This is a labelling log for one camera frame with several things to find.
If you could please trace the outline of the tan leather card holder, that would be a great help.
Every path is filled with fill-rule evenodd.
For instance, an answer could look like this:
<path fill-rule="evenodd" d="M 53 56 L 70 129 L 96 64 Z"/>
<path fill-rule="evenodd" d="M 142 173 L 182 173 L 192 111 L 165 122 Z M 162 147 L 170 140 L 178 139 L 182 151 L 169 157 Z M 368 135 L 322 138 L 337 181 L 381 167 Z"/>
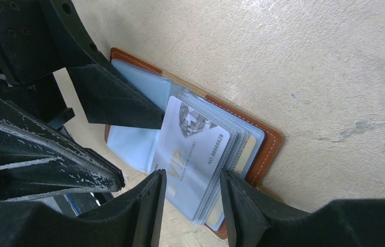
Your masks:
<path fill-rule="evenodd" d="M 275 128 L 124 50 L 111 64 L 164 113 L 161 127 L 106 125 L 107 146 L 132 168 L 167 172 L 166 198 L 190 222 L 228 237 L 219 175 L 256 187 L 283 143 Z"/>

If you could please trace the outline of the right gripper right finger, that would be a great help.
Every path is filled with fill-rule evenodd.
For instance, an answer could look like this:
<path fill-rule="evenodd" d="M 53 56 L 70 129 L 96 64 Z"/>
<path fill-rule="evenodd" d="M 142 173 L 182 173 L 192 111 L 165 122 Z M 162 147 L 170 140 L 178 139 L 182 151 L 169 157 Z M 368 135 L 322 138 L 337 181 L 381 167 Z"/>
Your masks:
<path fill-rule="evenodd" d="M 230 246 L 385 246 L 385 199 L 333 200 L 308 213 L 220 175 Z"/>

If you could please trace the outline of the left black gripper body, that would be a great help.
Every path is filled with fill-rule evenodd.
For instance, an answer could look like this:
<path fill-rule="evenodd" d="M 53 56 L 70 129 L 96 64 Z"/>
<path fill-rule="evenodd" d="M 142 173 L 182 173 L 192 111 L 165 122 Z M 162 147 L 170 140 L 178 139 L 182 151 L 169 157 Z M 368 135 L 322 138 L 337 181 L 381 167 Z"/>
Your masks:
<path fill-rule="evenodd" d="M 0 1 L 0 98 L 60 130 L 74 117 L 53 73 L 63 67 L 38 1 Z"/>

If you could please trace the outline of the white VIP card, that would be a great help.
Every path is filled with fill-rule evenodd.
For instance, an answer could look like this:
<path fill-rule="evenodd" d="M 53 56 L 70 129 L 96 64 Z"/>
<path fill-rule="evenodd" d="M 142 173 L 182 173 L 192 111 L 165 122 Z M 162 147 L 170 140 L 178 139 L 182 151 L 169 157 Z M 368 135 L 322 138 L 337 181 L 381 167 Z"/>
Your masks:
<path fill-rule="evenodd" d="M 232 137 L 199 106 L 169 97 L 151 169 L 166 171 L 166 198 L 192 222 L 202 219 L 213 176 Z"/>

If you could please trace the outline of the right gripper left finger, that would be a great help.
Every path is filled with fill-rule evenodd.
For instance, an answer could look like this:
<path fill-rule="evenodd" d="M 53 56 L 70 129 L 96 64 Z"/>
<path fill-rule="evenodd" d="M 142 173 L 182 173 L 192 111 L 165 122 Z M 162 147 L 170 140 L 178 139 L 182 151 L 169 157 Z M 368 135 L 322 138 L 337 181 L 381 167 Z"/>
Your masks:
<path fill-rule="evenodd" d="M 166 184 L 166 172 L 154 171 L 77 217 L 41 202 L 0 202 L 0 246 L 158 246 Z"/>

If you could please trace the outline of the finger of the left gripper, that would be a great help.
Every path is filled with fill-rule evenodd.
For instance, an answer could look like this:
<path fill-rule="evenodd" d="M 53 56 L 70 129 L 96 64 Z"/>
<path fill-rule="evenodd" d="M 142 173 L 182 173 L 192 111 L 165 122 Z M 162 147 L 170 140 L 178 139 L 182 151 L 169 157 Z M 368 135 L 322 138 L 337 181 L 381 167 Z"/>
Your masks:
<path fill-rule="evenodd" d="M 117 192 L 124 186 L 111 162 L 0 99 L 0 201 Z"/>
<path fill-rule="evenodd" d="M 97 49 L 72 1 L 40 1 L 59 58 L 88 122 L 160 129 L 164 113 Z"/>

